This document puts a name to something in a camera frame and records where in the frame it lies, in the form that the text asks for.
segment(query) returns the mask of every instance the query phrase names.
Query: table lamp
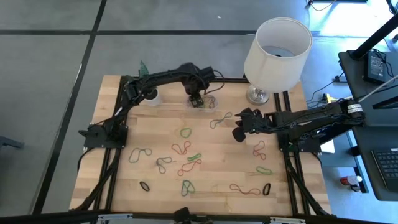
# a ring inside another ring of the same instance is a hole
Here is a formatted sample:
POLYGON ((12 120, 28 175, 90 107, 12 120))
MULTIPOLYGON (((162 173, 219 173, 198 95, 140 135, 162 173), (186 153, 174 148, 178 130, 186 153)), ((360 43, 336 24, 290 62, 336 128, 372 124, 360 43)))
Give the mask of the table lamp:
POLYGON ((261 105, 269 93, 295 86, 311 46, 311 32, 295 19, 280 17, 261 24, 244 62, 244 74, 251 83, 248 101, 261 105))

